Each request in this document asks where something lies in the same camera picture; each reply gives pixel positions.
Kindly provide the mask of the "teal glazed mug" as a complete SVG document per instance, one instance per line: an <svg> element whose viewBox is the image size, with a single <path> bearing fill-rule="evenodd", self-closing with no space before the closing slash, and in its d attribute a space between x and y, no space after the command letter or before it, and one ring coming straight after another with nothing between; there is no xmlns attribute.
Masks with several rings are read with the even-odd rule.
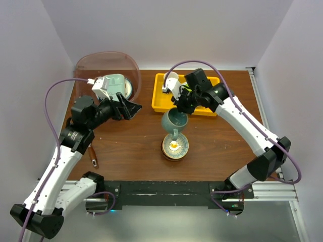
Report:
<svg viewBox="0 0 323 242"><path fill-rule="evenodd" d="M180 112L176 107L169 109L161 119L162 128L176 141L188 124L188 114Z"/></svg>

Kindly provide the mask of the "mint green divided dish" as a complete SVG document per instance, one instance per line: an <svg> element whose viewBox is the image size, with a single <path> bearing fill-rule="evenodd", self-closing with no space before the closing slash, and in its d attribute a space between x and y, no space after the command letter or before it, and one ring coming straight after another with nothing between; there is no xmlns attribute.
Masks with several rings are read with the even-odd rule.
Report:
<svg viewBox="0 0 323 242"><path fill-rule="evenodd" d="M111 74L103 76L103 89L110 98L118 101L116 93L125 95L125 77L122 74Z"/></svg>

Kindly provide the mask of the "yellow rimmed bowl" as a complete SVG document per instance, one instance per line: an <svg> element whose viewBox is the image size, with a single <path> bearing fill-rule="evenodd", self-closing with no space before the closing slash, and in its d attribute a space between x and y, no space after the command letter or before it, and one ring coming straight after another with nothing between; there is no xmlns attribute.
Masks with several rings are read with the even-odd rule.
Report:
<svg viewBox="0 0 323 242"><path fill-rule="evenodd" d="M189 142L185 135L179 134L176 141L167 134L161 143L161 150L164 156L172 161L178 161L184 158L189 150Z"/></svg>

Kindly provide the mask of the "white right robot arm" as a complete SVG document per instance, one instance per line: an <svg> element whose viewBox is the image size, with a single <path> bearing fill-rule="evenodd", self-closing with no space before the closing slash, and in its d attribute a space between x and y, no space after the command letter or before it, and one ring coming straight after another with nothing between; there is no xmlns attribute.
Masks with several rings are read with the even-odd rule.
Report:
<svg viewBox="0 0 323 242"><path fill-rule="evenodd" d="M291 142L265 128L244 108L237 96L224 83L213 85L203 69L185 75L186 84L167 80L172 102L180 112L192 114L198 106L210 109L229 123L247 142L256 158L231 174L225 181L225 193L236 198L243 187L265 181L287 159Z"/></svg>

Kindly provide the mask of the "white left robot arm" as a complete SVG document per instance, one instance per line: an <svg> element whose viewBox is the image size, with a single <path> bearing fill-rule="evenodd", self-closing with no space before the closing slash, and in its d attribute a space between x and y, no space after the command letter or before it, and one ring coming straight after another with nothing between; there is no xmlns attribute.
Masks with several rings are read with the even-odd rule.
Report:
<svg viewBox="0 0 323 242"><path fill-rule="evenodd" d="M71 107L71 117L59 137L53 158L34 191L23 204L14 204L10 215L23 228L46 239L54 238L64 218L83 199L104 194L103 176L87 172L74 187L60 196L70 172L94 139L94 129L110 118L131 120L142 105L117 93L117 100L105 98L99 105L91 96L78 97Z"/></svg>

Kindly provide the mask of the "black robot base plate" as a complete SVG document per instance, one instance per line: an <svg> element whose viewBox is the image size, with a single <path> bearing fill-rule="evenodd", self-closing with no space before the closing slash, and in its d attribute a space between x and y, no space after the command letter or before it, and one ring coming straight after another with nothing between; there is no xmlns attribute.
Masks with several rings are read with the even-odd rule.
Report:
<svg viewBox="0 0 323 242"><path fill-rule="evenodd" d="M125 206L207 207L221 205L227 212L238 215L244 202L254 198L253 187L232 192L222 181L105 181L106 191L114 194L89 197L85 208L100 213L107 209L121 210Z"/></svg>

